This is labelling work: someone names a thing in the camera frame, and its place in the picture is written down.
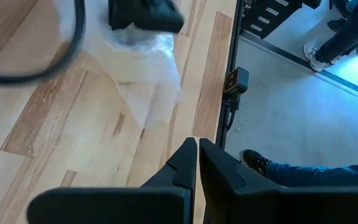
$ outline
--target white sneaker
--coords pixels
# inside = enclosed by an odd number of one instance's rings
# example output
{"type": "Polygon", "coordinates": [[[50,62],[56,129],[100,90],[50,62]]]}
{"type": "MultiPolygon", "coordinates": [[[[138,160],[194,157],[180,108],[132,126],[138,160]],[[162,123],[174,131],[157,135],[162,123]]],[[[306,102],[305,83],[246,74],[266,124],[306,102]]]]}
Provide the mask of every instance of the white sneaker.
{"type": "Polygon", "coordinates": [[[340,59],[342,59],[342,58],[343,58],[343,56],[340,55],[340,56],[334,58],[334,60],[332,60],[332,61],[330,62],[330,64],[331,64],[331,65],[335,65],[335,64],[338,63],[338,61],[340,61],[340,59]]]}
{"type": "Polygon", "coordinates": [[[310,62],[311,68],[316,72],[321,72],[325,67],[328,66],[325,62],[320,62],[316,59],[315,55],[317,52],[317,48],[313,47],[310,43],[306,43],[303,46],[303,54],[305,55],[306,59],[310,62]]]}

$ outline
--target cord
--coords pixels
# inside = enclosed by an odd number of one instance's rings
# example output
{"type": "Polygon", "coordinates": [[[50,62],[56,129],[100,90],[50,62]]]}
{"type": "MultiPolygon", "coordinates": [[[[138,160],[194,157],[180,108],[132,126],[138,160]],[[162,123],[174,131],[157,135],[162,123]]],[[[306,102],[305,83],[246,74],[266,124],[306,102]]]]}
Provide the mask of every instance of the cord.
{"type": "Polygon", "coordinates": [[[235,93],[229,99],[230,102],[229,107],[230,107],[231,115],[230,115],[229,123],[226,126],[227,130],[230,130],[231,126],[233,125],[234,117],[236,116],[236,110],[238,110],[240,107],[240,97],[241,97],[241,93],[235,93]]]}
{"type": "Polygon", "coordinates": [[[75,1],[75,30],[71,42],[67,51],[63,57],[54,65],[49,66],[44,71],[36,72],[30,75],[18,75],[18,74],[2,74],[0,75],[0,85],[13,85],[30,83],[37,80],[51,79],[61,69],[69,66],[70,62],[76,55],[76,50],[81,43],[82,36],[85,29],[85,0],[75,1]]]}
{"type": "Polygon", "coordinates": [[[234,117],[236,116],[236,111],[235,110],[230,110],[230,120],[229,120],[229,124],[226,126],[227,130],[230,130],[231,126],[233,125],[234,122],[234,117]]]}

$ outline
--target small camera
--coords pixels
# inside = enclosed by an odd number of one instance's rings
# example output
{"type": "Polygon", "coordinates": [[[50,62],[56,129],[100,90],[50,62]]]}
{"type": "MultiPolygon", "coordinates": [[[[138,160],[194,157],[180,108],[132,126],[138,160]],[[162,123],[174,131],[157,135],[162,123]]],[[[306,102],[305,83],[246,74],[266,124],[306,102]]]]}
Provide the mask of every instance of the small camera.
{"type": "Polygon", "coordinates": [[[249,72],[237,67],[225,79],[223,93],[226,95],[243,94],[248,90],[249,72]]]}

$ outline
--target sneaker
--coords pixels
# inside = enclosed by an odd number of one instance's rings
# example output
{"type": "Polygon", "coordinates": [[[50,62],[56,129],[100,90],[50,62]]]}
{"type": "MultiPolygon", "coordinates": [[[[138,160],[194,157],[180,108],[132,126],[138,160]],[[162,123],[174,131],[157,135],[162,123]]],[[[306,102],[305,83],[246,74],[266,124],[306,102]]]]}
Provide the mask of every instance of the sneaker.
{"type": "Polygon", "coordinates": [[[266,167],[272,163],[270,159],[266,159],[261,154],[259,154],[257,151],[247,149],[242,153],[242,156],[244,158],[244,161],[247,163],[247,165],[260,173],[262,176],[266,176],[266,167]]]}
{"type": "Polygon", "coordinates": [[[310,67],[316,72],[321,72],[325,67],[328,66],[328,64],[317,60],[315,57],[316,52],[317,52],[317,48],[313,47],[310,43],[306,43],[303,46],[303,54],[305,55],[306,59],[308,59],[308,61],[310,62],[310,67]]]}
{"type": "Polygon", "coordinates": [[[328,27],[334,32],[338,32],[344,25],[346,24],[346,20],[343,18],[331,20],[327,22],[328,27]]]}
{"type": "Polygon", "coordinates": [[[340,61],[340,59],[342,59],[342,58],[343,58],[343,55],[340,55],[340,56],[334,58],[334,60],[330,61],[330,64],[331,64],[331,65],[335,65],[335,64],[338,63],[338,61],[340,61]]]}

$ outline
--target black metal rack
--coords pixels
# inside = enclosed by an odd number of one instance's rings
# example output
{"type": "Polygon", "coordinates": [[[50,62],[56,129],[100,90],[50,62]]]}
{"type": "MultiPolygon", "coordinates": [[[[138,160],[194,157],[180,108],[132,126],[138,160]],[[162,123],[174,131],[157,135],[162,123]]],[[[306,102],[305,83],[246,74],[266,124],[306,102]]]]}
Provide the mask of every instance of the black metal rack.
{"type": "Polygon", "coordinates": [[[242,18],[241,29],[264,39],[301,7],[300,0],[258,0],[242,18]]]}

